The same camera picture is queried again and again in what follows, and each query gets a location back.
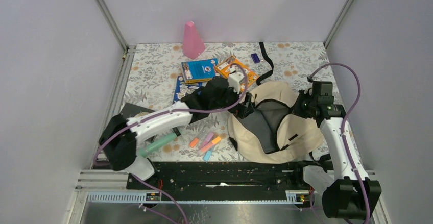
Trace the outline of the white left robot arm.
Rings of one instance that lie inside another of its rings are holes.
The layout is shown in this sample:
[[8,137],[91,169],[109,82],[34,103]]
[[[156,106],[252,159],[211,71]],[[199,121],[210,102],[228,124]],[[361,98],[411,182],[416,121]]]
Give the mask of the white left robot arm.
[[137,143],[175,127],[186,126],[206,118],[211,113],[234,112],[247,93],[248,76],[235,65],[229,76],[215,77],[192,94],[169,107],[141,117],[112,117],[99,140],[97,153],[103,152],[105,163],[112,171],[125,171],[138,178],[147,189],[158,184],[158,174],[152,162],[137,151]]

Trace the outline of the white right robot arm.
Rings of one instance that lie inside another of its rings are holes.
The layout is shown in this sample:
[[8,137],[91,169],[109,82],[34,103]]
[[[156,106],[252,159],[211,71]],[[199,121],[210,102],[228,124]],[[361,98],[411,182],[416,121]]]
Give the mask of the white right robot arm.
[[300,90],[293,115],[313,119],[329,149],[333,177],[318,166],[307,166],[293,175],[299,189],[312,186],[322,197],[328,218],[357,219],[369,223],[382,189],[364,170],[346,128],[346,111],[334,103],[333,83],[313,81],[312,87]]

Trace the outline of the cream canvas backpack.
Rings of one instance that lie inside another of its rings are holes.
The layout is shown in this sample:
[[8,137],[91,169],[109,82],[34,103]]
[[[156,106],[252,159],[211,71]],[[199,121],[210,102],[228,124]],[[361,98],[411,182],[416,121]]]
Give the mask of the cream canvas backpack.
[[273,74],[261,75],[257,87],[246,98],[244,111],[228,118],[229,140],[245,159],[263,164],[281,164],[300,159],[324,143],[312,119],[293,114],[297,95],[287,82],[263,82]]

